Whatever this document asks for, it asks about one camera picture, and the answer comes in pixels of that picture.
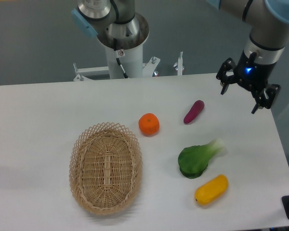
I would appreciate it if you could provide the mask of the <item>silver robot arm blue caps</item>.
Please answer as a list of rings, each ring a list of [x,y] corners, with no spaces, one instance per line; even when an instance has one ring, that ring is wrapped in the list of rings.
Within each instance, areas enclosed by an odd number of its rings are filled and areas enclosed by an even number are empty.
[[[224,61],[216,75],[222,92],[238,84],[255,99],[254,110],[269,109],[280,86],[268,78],[289,41],[289,0],[212,0],[211,5],[251,25],[238,62]],[[71,12],[78,28],[104,46],[112,79],[151,77],[157,61],[143,64],[149,35],[146,19],[132,0],[80,0]]]

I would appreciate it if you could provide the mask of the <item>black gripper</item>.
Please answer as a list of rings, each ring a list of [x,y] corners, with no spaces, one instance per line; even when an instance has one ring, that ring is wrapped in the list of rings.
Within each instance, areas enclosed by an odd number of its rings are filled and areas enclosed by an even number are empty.
[[[229,85],[237,83],[252,92],[256,102],[251,111],[252,114],[255,114],[258,109],[270,109],[281,90],[280,85],[268,83],[275,65],[276,63],[258,64],[256,61],[249,64],[249,57],[244,52],[237,65],[232,58],[226,59],[216,74],[216,78],[222,86],[221,95],[226,93]],[[233,71],[230,76],[227,75],[229,71]]]

